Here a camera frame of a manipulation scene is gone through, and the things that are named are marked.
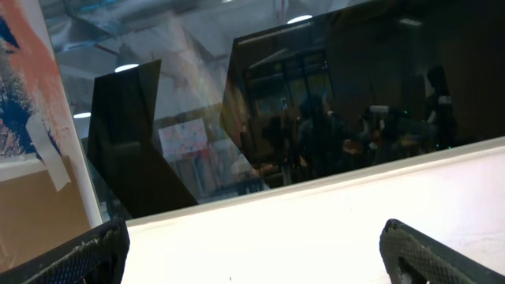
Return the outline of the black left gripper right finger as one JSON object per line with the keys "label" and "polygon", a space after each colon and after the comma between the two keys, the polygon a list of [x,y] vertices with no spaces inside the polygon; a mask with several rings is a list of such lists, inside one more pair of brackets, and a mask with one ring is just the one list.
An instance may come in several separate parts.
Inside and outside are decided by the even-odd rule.
{"label": "black left gripper right finger", "polygon": [[382,230],[380,255],[392,284],[504,284],[500,273],[397,219]]}

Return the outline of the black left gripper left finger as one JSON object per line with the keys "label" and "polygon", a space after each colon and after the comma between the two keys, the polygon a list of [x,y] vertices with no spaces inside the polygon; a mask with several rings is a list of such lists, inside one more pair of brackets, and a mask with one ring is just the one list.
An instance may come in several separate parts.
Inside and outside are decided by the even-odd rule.
{"label": "black left gripper left finger", "polygon": [[123,219],[111,219],[1,273],[1,284],[120,284],[129,252]]}

